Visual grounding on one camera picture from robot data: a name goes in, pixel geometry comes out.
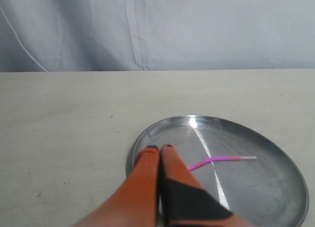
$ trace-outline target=white fabric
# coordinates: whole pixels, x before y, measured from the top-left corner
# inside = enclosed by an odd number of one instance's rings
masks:
[[[315,67],[315,0],[0,0],[0,71]]]

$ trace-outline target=white tip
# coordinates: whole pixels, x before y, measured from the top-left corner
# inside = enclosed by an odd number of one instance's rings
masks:
[[[241,160],[256,160],[257,156],[245,156],[245,157],[241,157]]]

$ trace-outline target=pink straw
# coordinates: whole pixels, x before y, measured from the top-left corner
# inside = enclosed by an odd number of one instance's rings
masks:
[[[198,169],[206,164],[209,164],[211,162],[217,162],[217,161],[240,161],[240,160],[256,160],[256,156],[247,156],[247,157],[210,157],[207,158],[201,162],[198,162],[196,164],[188,166],[188,170],[193,171],[195,169]]]

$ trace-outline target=silver tray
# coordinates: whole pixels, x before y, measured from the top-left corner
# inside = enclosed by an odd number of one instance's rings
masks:
[[[139,151],[164,144],[175,146],[187,166],[209,156],[257,156],[254,161],[214,162],[193,174],[223,206],[260,227],[298,227],[304,221],[309,207],[305,180],[294,162],[261,134],[210,116],[164,119],[138,137],[127,175]]]

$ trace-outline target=white table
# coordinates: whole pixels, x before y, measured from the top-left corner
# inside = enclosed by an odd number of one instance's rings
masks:
[[[125,179],[133,142],[165,117],[204,114],[279,145],[315,223],[315,70],[0,73],[0,226],[67,226]]]

